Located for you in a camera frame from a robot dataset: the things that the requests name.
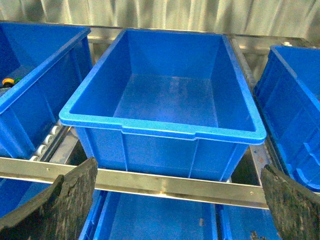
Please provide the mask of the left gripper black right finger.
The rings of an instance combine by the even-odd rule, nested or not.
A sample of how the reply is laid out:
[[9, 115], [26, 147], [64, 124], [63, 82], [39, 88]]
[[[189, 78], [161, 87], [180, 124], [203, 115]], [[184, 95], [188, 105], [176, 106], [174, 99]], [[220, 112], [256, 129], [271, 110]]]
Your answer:
[[266, 204], [283, 240], [320, 238], [320, 196], [272, 165], [261, 170]]

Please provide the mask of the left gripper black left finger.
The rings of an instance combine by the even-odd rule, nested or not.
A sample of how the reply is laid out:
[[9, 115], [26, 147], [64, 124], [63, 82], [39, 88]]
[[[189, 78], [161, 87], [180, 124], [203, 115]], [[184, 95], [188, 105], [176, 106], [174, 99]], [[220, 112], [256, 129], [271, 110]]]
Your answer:
[[0, 219], [2, 240], [77, 240], [93, 203], [98, 163], [90, 157]]

